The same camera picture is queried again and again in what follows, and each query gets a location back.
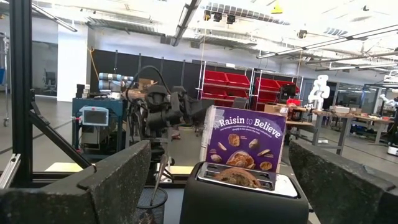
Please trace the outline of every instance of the bread slice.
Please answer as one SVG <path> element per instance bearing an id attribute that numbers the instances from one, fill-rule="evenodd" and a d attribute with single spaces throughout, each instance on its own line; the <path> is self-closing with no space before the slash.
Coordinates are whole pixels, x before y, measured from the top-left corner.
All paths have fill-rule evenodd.
<path id="1" fill-rule="evenodd" d="M 216 174 L 215 179 L 243 187 L 259 188 L 260 182 L 248 171 L 239 168 L 226 169 Z"/>

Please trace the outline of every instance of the white humanoid robot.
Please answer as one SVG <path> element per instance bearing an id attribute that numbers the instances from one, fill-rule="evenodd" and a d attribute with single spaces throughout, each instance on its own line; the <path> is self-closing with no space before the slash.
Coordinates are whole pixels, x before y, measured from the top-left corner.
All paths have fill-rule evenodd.
<path id="1" fill-rule="evenodd" d="M 328 79 L 328 75 L 318 76 L 318 79 L 313 82 L 311 93 L 308 96 L 308 104 L 304 107 L 322 110 L 323 99 L 327 99 L 330 94 L 330 88 L 326 84 Z"/>
<path id="2" fill-rule="evenodd" d="M 389 105 L 389 106 L 394 106 L 395 108 L 398 109 L 398 98 L 395 98 L 393 100 L 389 100 L 386 98 L 386 96 L 384 94 L 381 94 L 379 96 L 385 104 Z M 394 155 L 394 156 L 398 156 L 398 138 L 397 138 L 397 131 L 395 129 L 395 133 L 390 137 L 389 139 L 389 144 L 388 144 L 388 150 L 387 153 Z"/>

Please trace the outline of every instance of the toaster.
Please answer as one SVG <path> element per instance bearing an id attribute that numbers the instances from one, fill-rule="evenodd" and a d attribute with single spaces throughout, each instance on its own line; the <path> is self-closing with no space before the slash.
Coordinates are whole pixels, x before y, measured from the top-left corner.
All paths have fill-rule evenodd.
<path id="1" fill-rule="evenodd" d="M 221 182 L 215 175 L 233 166 L 198 163 L 184 190 L 180 224 L 308 223 L 308 201 L 286 175 L 244 169 L 260 188 Z"/>

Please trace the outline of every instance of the floor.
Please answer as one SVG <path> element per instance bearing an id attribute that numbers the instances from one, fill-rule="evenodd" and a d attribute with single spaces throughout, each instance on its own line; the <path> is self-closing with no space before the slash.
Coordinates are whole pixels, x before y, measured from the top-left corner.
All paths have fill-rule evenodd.
<path id="1" fill-rule="evenodd" d="M 71 141 L 72 124 L 70 122 L 70 116 L 72 104 L 57 102 L 56 99 L 52 98 L 37 97 L 36 101 L 42 114 L 51 122 L 52 127 L 66 140 Z M 1 119 L 5 117 L 5 108 L 5 97 L 4 95 L 0 95 Z M 194 130 L 187 128 L 182 128 L 180 133 L 182 139 L 171 143 L 169 148 L 170 155 L 175 159 L 176 166 L 193 166 L 199 161 L 201 137 L 196 137 Z M 302 134 L 311 138 L 310 133 L 302 132 Z M 64 152 L 46 136 L 43 136 L 38 129 L 34 128 L 33 136 L 34 171 L 44 171 L 54 162 L 72 162 Z M 321 133 L 321 137 L 328 139 L 331 143 L 337 142 L 338 136 L 339 132 L 330 129 L 323 129 Z M 12 153 L 11 125 L 9 127 L 0 126 L 0 142 L 0 170 L 3 170 Z M 398 169 L 398 157 L 388 155 L 386 150 L 386 146 L 375 146 L 371 144 L 371 141 L 366 139 L 348 136 L 343 149 L 343 156 L 358 163 L 398 176 L 396 172 Z M 294 178 L 294 172 L 289 166 L 288 147 L 284 148 L 282 162 L 281 173 Z M 181 200 L 177 198 L 182 198 L 183 192 L 182 190 L 168 190 L 168 192 L 176 195 L 176 198 L 171 199 L 170 197 L 170 200 L 167 202 L 170 206 L 166 205 L 167 217 L 165 218 L 165 223 L 176 223 L 175 219 L 179 218 L 179 215 L 177 215 L 178 211 L 171 210 L 170 208 L 175 207 L 171 206 L 171 204 L 178 205 L 181 203 Z M 319 223 L 314 214 L 311 215 L 310 221 L 313 224 Z"/>

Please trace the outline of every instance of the purple cereal box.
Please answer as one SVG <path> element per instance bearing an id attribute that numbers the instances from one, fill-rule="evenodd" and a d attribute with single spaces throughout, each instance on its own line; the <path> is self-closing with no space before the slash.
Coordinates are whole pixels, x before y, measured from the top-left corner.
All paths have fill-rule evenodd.
<path id="1" fill-rule="evenodd" d="M 201 161 L 279 171 L 286 117 L 236 108 L 208 109 Z"/>

